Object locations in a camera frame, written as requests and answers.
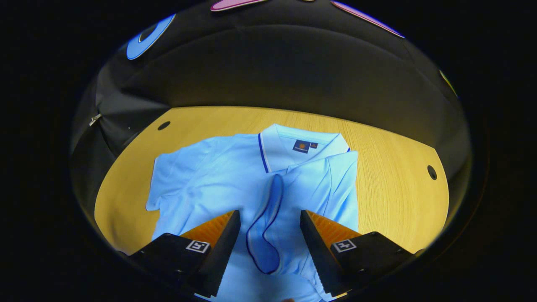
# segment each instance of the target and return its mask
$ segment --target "logo patch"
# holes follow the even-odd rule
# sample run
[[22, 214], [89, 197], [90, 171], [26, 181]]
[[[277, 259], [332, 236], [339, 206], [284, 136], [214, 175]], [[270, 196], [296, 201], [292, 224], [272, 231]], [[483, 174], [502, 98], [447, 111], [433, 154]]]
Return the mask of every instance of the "logo patch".
[[311, 142], [309, 141], [296, 140], [293, 150], [302, 152], [302, 153], [307, 153], [310, 145], [311, 145]]
[[143, 41], [140, 39], [142, 38], [142, 33], [139, 33], [137, 36], [135, 36], [129, 43], [127, 44], [127, 59], [134, 60], [135, 58], [141, 56], [146, 50], [148, 50], [168, 26], [173, 21], [173, 18], [175, 15], [171, 15], [167, 17], [166, 19], [160, 21], [157, 23], [156, 28], [153, 30], [152, 33], [149, 34]]

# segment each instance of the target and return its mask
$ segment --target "light blue polo shirt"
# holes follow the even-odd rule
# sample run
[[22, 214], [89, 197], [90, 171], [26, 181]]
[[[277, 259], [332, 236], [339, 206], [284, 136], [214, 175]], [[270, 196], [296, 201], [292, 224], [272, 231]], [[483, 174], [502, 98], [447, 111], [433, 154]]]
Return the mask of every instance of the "light blue polo shirt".
[[310, 210], [358, 231], [358, 152], [289, 166], [274, 176], [270, 195], [246, 233], [246, 246], [265, 274], [295, 274], [326, 294], [300, 230], [300, 211]]
[[[329, 165], [335, 161], [327, 158], [348, 154], [345, 158], [349, 161], [348, 164], [352, 165], [352, 162], [356, 162], [357, 153], [348, 152], [349, 150], [341, 134], [311, 132], [274, 124], [257, 135], [217, 136], [170, 154], [162, 154], [155, 160], [146, 205], [148, 211], [160, 210], [161, 215], [152, 239], [154, 240], [163, 233], [181, 235], [203, 222], [232, 210], [240, 210], [241, 230], [218, 295], [210, 300], [281, 301], [293, 298], [297, 302], [317, 302], [321, 300], [321, 295], [318, 293], [319, 286], [315, 285], [316, 278], [318, 279], [316, 271], [310, 272], [311, 266], [307, 259], [302, 259], [302, 262], [296, 260], [296, 263], [290, 260], [290, 257], [302, 257], [303, 249], [297, 254], [285, 253], [284, 251], [289, 247], [284, 242], [279, 242], [283, 240], [282, 238], [273, 238], [274, 235], [271, 234], [272, 231], [278, 229], [277, 224], [280, 221], [282, 225], [286, 225], [283, 221], [288, 207], [292, 212], [308, 204], [310, 208], [306, 207], [307, 209], [315, 209], [311, 205], [325, 203], [326, 205], [320, 206], [320, 209], [331, 209], [332, 206], [327, 206], [331, 204], [331, 199], [318, 199], [320, 195], [310, 195], [309, 202], [302, 200], [301, 203], [295, 204], [295, 208], [292, 208], [295, 200], [291, 197], [284, 198], [284, 192], [287, 191], [283, 191], [282, 196], [274, 193], [274, 184], [278, 183], [275, 179], [280, 179], [279, 177], [284, 177], [291, 171], [296, 171], [295, 173], [304, 171], [303, 173], [311, 177], [299, 177], [303, 179], [300, 181], [302, 189], [293, 186], [289, 182], [290, 178], [281, 179], [282, 188], [296, 188], [299, 191], [317, 190], [319, 194], [324, 192], [327, 196], [333, 196], [337, 181], [334, 182], [335, 178], [327, 176], [326, 168], [328, 167], [332, 172], [342, 168]], [[358, 204], [355, 192], [353, 195], [355, 209], [342, 208], [340, 210], [342, 212], [345, 210], [349, 215], [354, 216], [354, 221], [357, 223]], [[274, 213], [271, 208], [266, 211], [266, 205], [281, 207], [278, 214], [266, 218], [267, 221], [274, 221], [272, 224], [274, 228], [256, 219], [260, 213]], [[296, 222], [299, 218], [300, 215], [297, 214], [293, 221]], [[278, 253], [281, 254], [283, 260], [278, 261], [278, 270], [268, 272], [271, 275], [260, 270], [258, 262], [265, 263], [265, 261], [251, 255], [246, 243], [246, 233], [255, 221], [257, 221], [256, 226], [262, 231], [250, 232], [252, 235], [249, 245], [253, 246], [253, 243], [263, 238], [263, 233], [270, 235], [270, 240], [276, 242], [275, 250], [280, 251]], [[293, 230], [295, 239], [298, 234], [296, 231], [300, 232], [300, 228]], [[267, 263], [272, 263], [269, 266], [274, 266], [274, 259], [267, 258]], [[303, 267], [304, 272], [309, 272], [309, 275], [293, 273], [295, 270], [287, 268], [288, 265], [285, 263]]]

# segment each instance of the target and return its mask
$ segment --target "wooden table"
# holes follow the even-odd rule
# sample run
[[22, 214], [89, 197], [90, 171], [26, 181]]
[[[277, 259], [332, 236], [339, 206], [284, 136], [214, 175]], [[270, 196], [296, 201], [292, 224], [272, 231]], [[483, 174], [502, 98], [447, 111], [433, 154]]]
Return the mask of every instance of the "wooden table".
[[[166, 121], [170, 125], [158, 131]], [[151, 241], [159, 211], [146, 211], [153, 163], [200, 140], [257, 134], [272, 124], [341, 133], [358, 151], [359, 232], [378, 231], [411, 253], [427, 247], [446, 221], [448, 188], [434, 148], [363, 124], [316, 114], [256, 107], [174, 108], [121, 153], [97, 196], [95, 220], [112, 247], [130, 255]], [[433, 180], [427, 171], [437, 173]]]

